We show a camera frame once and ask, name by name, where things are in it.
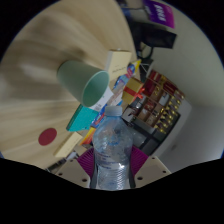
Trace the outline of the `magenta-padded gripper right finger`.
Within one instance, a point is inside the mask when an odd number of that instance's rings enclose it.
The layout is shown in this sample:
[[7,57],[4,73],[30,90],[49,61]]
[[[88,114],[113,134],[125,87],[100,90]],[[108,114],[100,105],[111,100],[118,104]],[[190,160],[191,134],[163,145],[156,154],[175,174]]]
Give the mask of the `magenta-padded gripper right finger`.
[[144,187],[170,174],[157,156],[147,156],[137,147],[132,147],[129,177],[131,189]]

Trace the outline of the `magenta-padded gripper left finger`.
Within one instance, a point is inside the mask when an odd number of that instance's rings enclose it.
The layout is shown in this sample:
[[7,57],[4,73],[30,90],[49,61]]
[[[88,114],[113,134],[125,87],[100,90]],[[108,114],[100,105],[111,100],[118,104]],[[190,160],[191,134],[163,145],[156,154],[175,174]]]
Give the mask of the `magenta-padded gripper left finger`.
[[89,188],[94,175],[94,168],[94,149],[90,148],[77,159],[68,160],[56,172],[56,176],[80,187]]

